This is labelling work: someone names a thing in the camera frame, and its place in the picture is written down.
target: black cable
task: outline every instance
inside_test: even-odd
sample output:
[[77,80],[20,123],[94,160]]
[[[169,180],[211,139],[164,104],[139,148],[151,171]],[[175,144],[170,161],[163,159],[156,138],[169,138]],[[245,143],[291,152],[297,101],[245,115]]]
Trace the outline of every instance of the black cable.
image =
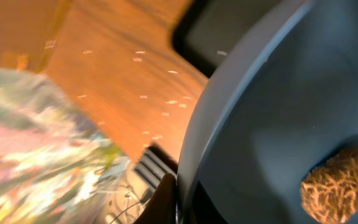
[[109,223],[109,224],[112,224],[114,221],[117,220],[117,218],[120,217],[120,215],[122,215],[124,212],[128,211],[128,209],[132,208],[133,206],[137,205],[137,204],[140,204],[140,202],[136,202],[135,204],[127,207],[124,211],[122,211],[120,214],[118,214],[115,218],[113,218],[113,220]]

